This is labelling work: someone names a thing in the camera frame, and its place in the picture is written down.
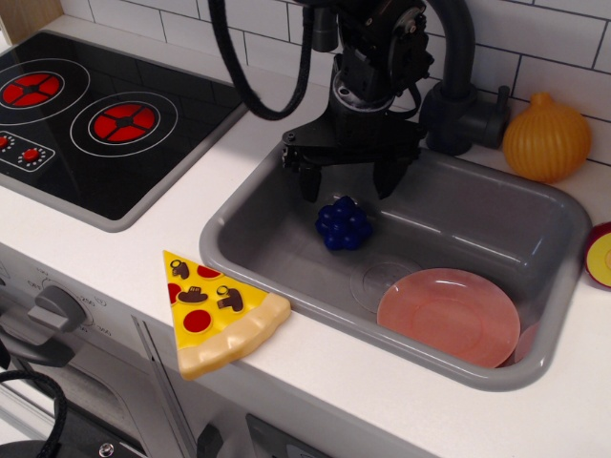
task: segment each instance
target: sink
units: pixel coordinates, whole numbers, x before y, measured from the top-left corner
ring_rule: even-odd
[[[549,366],[582,270],[591,221],[570,196],[540,183],[423,151],[394,193],[378,199],[371,165],[326,167],[316,203],[301,198],[279,145],[210,219],[204,263],[288,297],[293,310],[462,384],[503,391]],[[329,251],[315,221],[348,195],[373,235],[355,251]],[[379,326],[376,307],[397,280],[435,267],[470,271],[516,306],[522,333],[501,367],[466,363]]]

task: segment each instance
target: black stovetop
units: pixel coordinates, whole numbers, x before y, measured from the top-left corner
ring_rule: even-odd
[[[0,55],[0,184],[121,230],[243,112],[227,84],[40,32]]]

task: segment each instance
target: faucet handle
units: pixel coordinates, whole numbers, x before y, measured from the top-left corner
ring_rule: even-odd
[[[509,86],[499,86],[498,98],[496,99],[495,111],[497,113],[503,113],[507,108],[507,102],[509,101]]]

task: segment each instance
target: countertop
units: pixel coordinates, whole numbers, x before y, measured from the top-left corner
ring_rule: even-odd
[[[228,75],[220,59],[63,16],[49,29],[150,60]],[[247,69],[263,101],[276,108],[294,80]],[[317,117],[327,88],[310,85],[290,118],[266,122],[246,114],[129,229],[111,234],[0,188],[0,240],[65,275],[172,325],[162,250],[200,261],[205,223],[295,125]],[[508,171],[500,152],[463,156]],[[593,222],[611,220],[611,167],[587,162],[559,186]],[[133,275],[137,268],[138,275]],[[611,291],[582,274],[548,371],[522,389],[473,389],[293,313],[239,364],[446,458],[611,456]]]

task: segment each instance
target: cable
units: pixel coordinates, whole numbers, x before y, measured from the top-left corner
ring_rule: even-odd
[[[26,370],[9,370],[0,373],[0,384],[10,380],[30,379],[36,382],[41,382],[48,386],[55,395],[55,424],[51,430],[49,438],[36,455],[36,458],[54,458],[59,449],[59,436],[66,425],[66,417],[68,415],[68,401],[64,395],[61,386],[51,377],[38,372],[28,372]]]
[[[307,89],[307,79],[309,77],[309,67],[312,55],[312,36],[314,30],[314,9],[304,7],[304,38],[302,43],[301,59],[299,63],[299,73],[295,91],[280,111],[267,108],[248,84],[248,80],[242,70],[236,50],[229,36],[229,26],[227,25],[227,14],[225,11],[224,0],[208,0],[212,29],[214,30],[222,60],[231,75],[231,79],[236,87],[236,91],[248,109],[256,116],[269,121],[284,119],[295,111],[304,99]]]

